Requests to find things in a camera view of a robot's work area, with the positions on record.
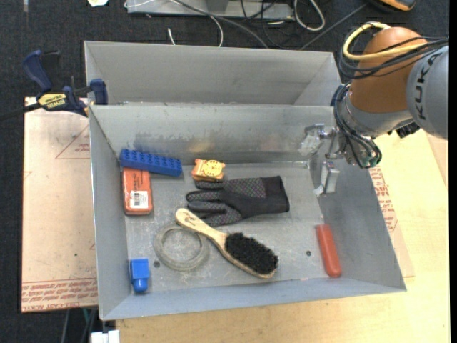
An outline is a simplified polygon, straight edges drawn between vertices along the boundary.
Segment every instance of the tape roll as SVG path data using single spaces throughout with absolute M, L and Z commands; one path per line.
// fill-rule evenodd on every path
M 198 254 L 189 260 L 177 260 L 173 258 L 170 254 L 165 252 L 164 241 L 166 233 L 170 231 L 185 232 L 187 234 L 194 235 L 200 241 L 200 250 Z M 157 257 L 163 262 L 167 267 L 175 269 L 176 271 L 189 271 L 191 269 L 197 268 L 200 264 L 206 261 L 209 255 L 209 243 L 206 237 L 196 232 L 193 232 L 189 229 L 184 229 L 174 222 L 165 225 L 162 227 L 154 237 L 154 251 L 156 252 Z

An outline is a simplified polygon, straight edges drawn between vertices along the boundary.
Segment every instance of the blue block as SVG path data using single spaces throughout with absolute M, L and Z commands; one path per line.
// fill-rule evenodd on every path
M 130 280 L 135 292 L 145 292 L 148 289 L 149 260 L 137 258 L 130 261 Z
M 119 161 L 121 166 L 173 177 L 179 177 L 183 172 L 181 160 L 147 154 L 146 152 L 123 149 Z

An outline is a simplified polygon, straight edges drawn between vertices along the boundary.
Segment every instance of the black glove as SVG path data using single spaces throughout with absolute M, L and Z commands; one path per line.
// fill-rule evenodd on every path
M 187 207 L 193 212 L 203 212 L 200 217 L 212 227 L 290 209 L 281 177 L 195 181 L 195 185 L 204 190 L 188 193 Z

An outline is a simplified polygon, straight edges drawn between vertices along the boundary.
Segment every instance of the orange eraser packaging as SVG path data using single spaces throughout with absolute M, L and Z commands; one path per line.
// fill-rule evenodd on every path
M 148 171 L 123 168 L 122 191 L 124 193 L 124 212 L 126 214 L 142 215 L 151 213 L 152 191 Z

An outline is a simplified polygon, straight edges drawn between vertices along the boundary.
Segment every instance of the orange eraser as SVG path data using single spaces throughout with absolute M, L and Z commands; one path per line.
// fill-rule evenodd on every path
M 150 214 L 152 211 L 151 178 L 147 170 L 123 168 L 122 191 L 126 214 Z
M 335 241 L 333 240 L 330 225 L 320 224 L 316 227 L 316 230 L 327 274 L 333 278 L 340 277 L 340 259 L 338 258 L 338 253 L 336 252 Z

